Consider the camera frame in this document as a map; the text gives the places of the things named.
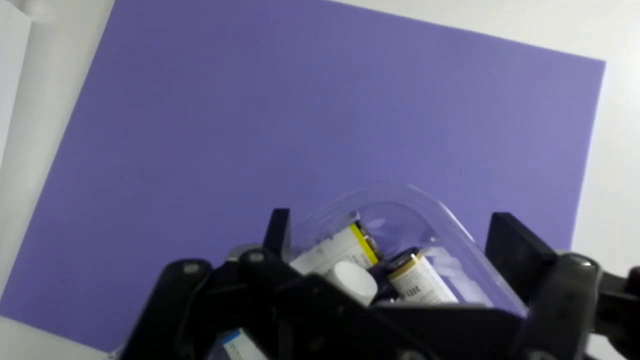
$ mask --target white cap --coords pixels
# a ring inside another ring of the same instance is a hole
[[[327,280],[362,306],[372,304],[374,296],[379,294],[374,277],[350,261],[335,265],[335,269],[327,272]]]

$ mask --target white surface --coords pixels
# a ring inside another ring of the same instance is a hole
[[[32,21],[27,14],[13,2],[0,0],[0,168],[30,29]]]
[[[34,24],[0,171],[0,294],[113,0],[16,0],[16,4]],[[104,358],[102,352],[7,319],[0,319],[0,349],[0,358],[11,360]]]
[[[0,174],[0,286],[27,231],[70,106],[113,0],[23,0],[37,23],[5,174]],[[620,274],[640,265],[640,2],[637,0],[349,0],[609,62],[584,180],[575,249]],[[5,358],[96,358],[98,352],[0,322]],[[603,342],[600,358],[618,358]]]

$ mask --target purple sheet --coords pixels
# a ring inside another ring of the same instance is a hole
[[[157,277],[369,185],[568,249],[604,65],[341,4],[123,0],[3,298],[121,346]]]

